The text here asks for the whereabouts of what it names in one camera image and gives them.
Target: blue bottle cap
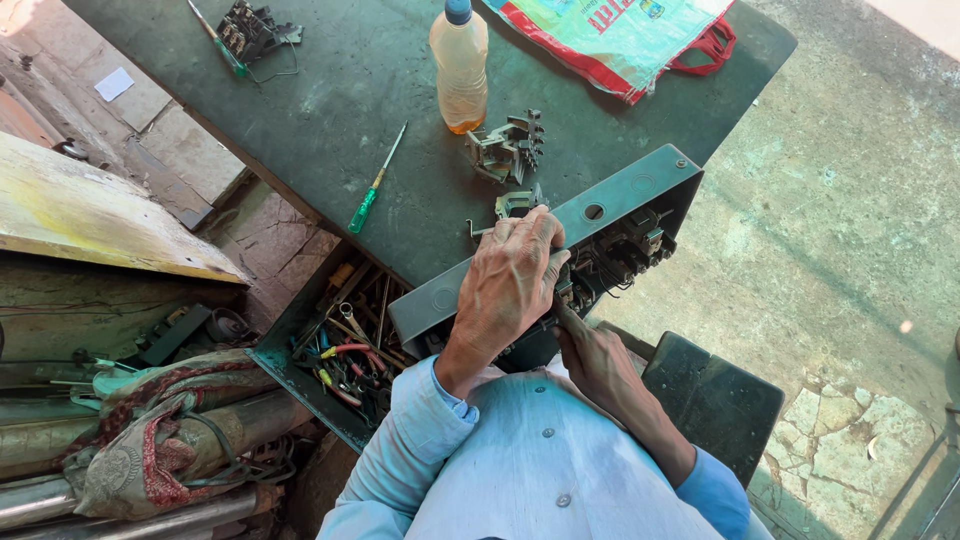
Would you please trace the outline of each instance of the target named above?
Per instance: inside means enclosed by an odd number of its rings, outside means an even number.
[[[447,22],[454,26],[463,26],[470,21],[473,8],[470,6],[470,0],[446,0],[444,12]]]

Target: man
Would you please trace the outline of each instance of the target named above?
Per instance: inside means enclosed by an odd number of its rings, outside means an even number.
[[[616,334],[564,308],[554,333],[569,379],[485,371],[550,309],[570,253],[549,251],[563,244],[544,206],[484,233],[444,351],[396,378],[393,409],[318,538],[765,533],[733,473],[677,431]]]

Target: orange liquid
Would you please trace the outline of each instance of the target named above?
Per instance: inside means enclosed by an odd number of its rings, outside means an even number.
[[[483,116],[481,116],[479,120],[471,120],[469,122],[463,122],[461,124],[457,124],[456,126],[451,126],[449,124],[447,124],[446,126],[447,128],[450,129],[451,132],[457,135],[464,135],[466,132],[471,132],[479,128],[480,124],[483,124],[483,121],[486,118],[487,118],[487,114],[484,112]]]

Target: yellow painted board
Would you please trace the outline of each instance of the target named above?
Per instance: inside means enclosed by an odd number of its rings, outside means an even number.
[[[245,283],[142,186],[5,133],[0,250]]]

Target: woven plastic bag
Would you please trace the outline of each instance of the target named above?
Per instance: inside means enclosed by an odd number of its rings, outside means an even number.
[[[630,105],[667,69],[706,75],[730,57],[732,0],[484,0],[511,26],[594,86]],[[712,63],[687,66],[689,48]]]

